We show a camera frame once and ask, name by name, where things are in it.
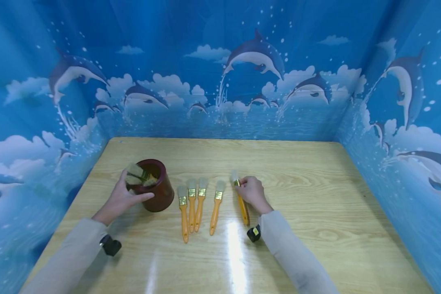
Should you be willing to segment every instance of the gray sleeve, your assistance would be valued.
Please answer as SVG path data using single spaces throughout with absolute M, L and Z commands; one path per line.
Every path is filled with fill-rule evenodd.
M 300 294 L 338 293 L 325 269 L 292 233 L 291 227 L 279 211 L 263 214 L 260 217 L 260 230 L 269 251 Z
M 21 293 L 70 293 L 97 256 L 100 240 L 106 234 L 103 223 L 82 219 Z

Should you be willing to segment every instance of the paintbrush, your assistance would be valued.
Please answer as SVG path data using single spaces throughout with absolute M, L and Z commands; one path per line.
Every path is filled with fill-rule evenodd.
M 143 185 L 150 186 L 157 182 L 157 178 L 154 177 L 148 171 L 142 169 L 137 164 L 132 163 L 127 166 L 126 183 L 129 185 Z
M 224 193 L 224 190 L 225 182 L 223 180 L 218 181 L 216 186 L 216 194 L 214 196 L 214 211 L 212 211 L 211 226 L 209 229 L 211 236 L 214 235 L 214 231 L 216 230 L 219 205 L 222 202 L 222 194 Z
M 186 196 L 187 196 L 187 187 L 186 186 L 178 186 L 178 200 L 180 201 L 180 210 L 181 210 L 181 234 L 183 235 L 183 241 L 185 243 L 188 242 L 188 223 L 186 217 Z
M 238 172 L 237 170 L 232 170 L 232 177 L 230 178 L 230 182 L 234 185 L 234 187 L 239 187 L 240 186 L 240 180 L 238 177 Z M 240 195 L 238 195 L 238 204 L 240 206 L 240 213 L 242 214 L 242 219 L 243 219 L 243 224 L 246 226 L 249 226 L 249 216 L 248 216 L 248 210 L 247 210 L 247 206 L 245 204 L 245 201 L 243 201 L 242 197 L 240 197 Z
M 188 200 L 189 200 L 189 231 L 194 232 L 194 205 L 196 201 L 196 180 L 189 179 L 188 182 Z
M 198 208 L 196 208 L 196 218 L 194 222 L 194 230 L 198 232 L 199 226 L 201 225 L 201 217 L 203 216 L 203 202 L 206 198 L 206 188 L 207 188 L 207 179 L 200 178 L 199 179 L 199 189 L 198 189 Z

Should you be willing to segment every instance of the left hand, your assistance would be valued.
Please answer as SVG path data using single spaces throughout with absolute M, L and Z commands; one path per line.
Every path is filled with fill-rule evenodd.
M 133 195 L 126 189 L 127 170 L 123 170 L 118 182 L 114 186 L 111 196 L 108 201 L 98 210 L 98 212 L 91 218 L 97 222 L 104 223 L 109 226 L 118 216 L 128 210 L 137 203 L 149 200 L 153 193 L 144 193 Z

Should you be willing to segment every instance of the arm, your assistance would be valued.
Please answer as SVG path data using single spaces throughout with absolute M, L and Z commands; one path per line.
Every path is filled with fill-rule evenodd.
M 279 211 L 266 201 L 261 181 L 245 177 L 236 187 L 242 198 L 260 214 L 261 237 L 271 254 L 286 271 L 300 294 L 335 294 L 332 280 L 314 255 L 291 230 Z
M 124 170 L 111 196 L 91 218 L 81 220 L 69 233 L 47 264 L 23 289 L 22 294 L 68 294 L 82 278 L 99 253 L 106 228 L 134 204 L 146 201 L 153 193 L 133 195 L 125 185 Z

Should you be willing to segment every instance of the blue wall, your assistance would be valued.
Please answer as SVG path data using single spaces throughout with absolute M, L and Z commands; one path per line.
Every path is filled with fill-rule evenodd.
M 337 138 L 441 293 L 441 1 L 391 13 Z
M 433 59 L 441 66 L 441 10 L 429 1 L 188 2 L 0 1 L 0 293 L 19 291 L 113 136 L 338 140 L 440 290 L 441 190 L 425 179 L 434 197 L 404 197 L 404 167 L 390 158 L 397 146 L 441 152 L 416 143 L 441 140 L 440 69 L 430 69 Z M 414 124 L 434 134 L 394 142 L 403 116 L 392 71 L 379 80 L 395 58 L 386 52 L 416 56 L 429 40 L 422 76 L 436 103 L 426 98 L 431 111 Z M 372 126 L 387 120 L 390 155 Z M 400 170 L 399 185 L 375 176 Z M 432 180 L 441 187 L 441 173 Z M 389 194 L 405 203 L 397 214 Z M 428 219 L 410 201 L 427 205 Z M 416 226 L 424 220 L 438 230 Z

